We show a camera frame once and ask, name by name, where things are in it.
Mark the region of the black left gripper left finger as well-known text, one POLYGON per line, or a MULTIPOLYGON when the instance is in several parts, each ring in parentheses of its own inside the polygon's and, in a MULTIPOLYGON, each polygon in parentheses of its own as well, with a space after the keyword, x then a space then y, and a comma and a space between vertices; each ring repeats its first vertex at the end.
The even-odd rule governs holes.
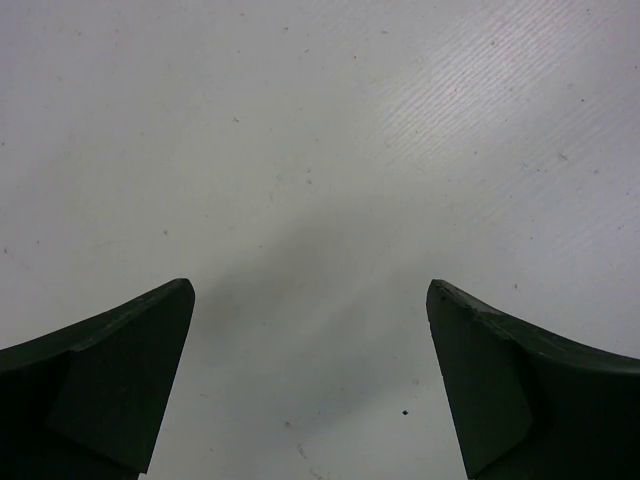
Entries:
POLYGON ((191 282, 174 279, 2 350, 2 478, 147 473, 194 305, 191 282))

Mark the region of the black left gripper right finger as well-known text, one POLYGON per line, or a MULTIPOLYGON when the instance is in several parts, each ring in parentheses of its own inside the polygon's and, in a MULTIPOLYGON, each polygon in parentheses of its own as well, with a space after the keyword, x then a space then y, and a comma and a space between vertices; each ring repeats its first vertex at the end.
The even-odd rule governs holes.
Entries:
POLYGON ((470 479, 636 479, 639 362, 434 280, 426 310, 470 479))

